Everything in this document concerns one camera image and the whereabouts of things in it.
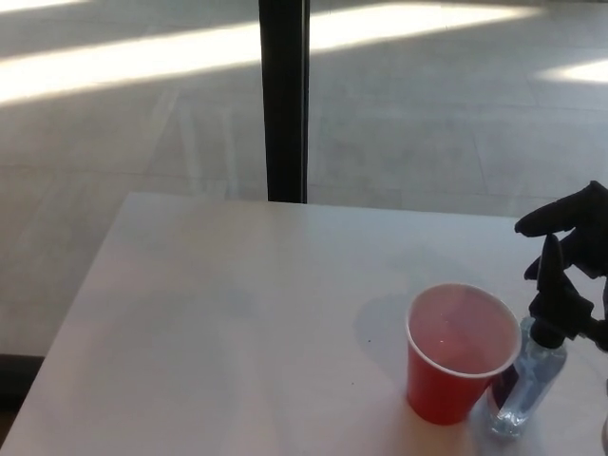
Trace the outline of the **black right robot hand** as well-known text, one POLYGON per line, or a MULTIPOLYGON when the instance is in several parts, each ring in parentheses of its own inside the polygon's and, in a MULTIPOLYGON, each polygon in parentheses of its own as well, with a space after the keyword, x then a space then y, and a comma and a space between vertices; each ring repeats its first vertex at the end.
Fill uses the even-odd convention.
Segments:
POLYGON ((607 319, 592 316, 594 304, 568 278, 572 266, 587 277, 607 277, 607 189, 596 180, 520 218, 514 229, 544 238, 541 255, 523 277, 534 280, 537 295, 529 312, 543 331, 571 340, 587 338, 607 351, 607 319))

